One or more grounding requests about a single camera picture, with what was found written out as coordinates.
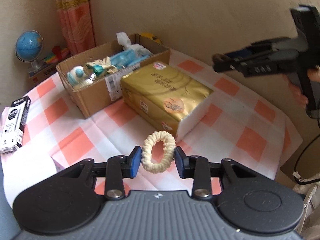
globe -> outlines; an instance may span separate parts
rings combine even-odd
[[[16,43],[16,55],[24,62],[31,62],[41,53],[43,38],[36,31],[27,31],[20,35]]]

yellow object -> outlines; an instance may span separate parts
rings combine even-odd
[[[140,33],[140,35],[143,36],[143,37],[149,38],[149,39],[155,41],[156,43],[162,44],[162,41],[159,40],[159,39],[157,38],[157,36],[155,36],[155,35],[152,34],[152,33]]]
[[[121,79],[125,103],[157,130],[181,140],[207,113],[212,90],[162,62]]]

sticker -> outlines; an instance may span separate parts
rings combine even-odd
[[[111,101],[115,101],[122,97],[122,90],[120,86],[121,78],[137,70],[138,68],[140,68],[140,63],[134,64],[124,69],[120,69],[118,72],[105,78]]]
[[[164,109],[170,113],[182,113],[184,111],[184,103],[180,98],[167,98],[163,101]]]
[[[148,106],[147,106],[144,102],[142,102],[141,100],[140,100],[140,108],[141,108],[141,110],[143,110],[146,114],[148,114],[149,108],[148,108]]]
[[[9,113],[8,119],[9,119],[9,120],[12,120],[13,118],[16,117],[17,113],[18,113],[18,109],[17,109],[17,108],[13,109],[13,110]]]
[[[153,64],[153,67],[157,70],[163,70],[164,68],[166,68],[165,65],[163,65],[162,63],[156,62]]]
[[[172,128],[169,125],[167,125],[165,122],[162,122],[162,127],[166,131],[172,131]]]

barcode label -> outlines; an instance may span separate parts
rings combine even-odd
[[[138,68],[140,68],[140,63],[121,69],[118,72],[109,75],[105,78],[111,101],[115,101],[122,96],[122,91],[120,87],[121,78],[131,73],[132,71],[135,71]]]
[[[18,130],[17,143],[22,145],[22,139],[23,139],[23,132],[19,129]]]

plastic bag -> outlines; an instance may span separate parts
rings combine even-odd
[[[152,53],[140,44],[131,44],[131,41],[126,33],[117,33],[119,45],[123,46],[123,50],[133,49],[136,57],[150,56]]]

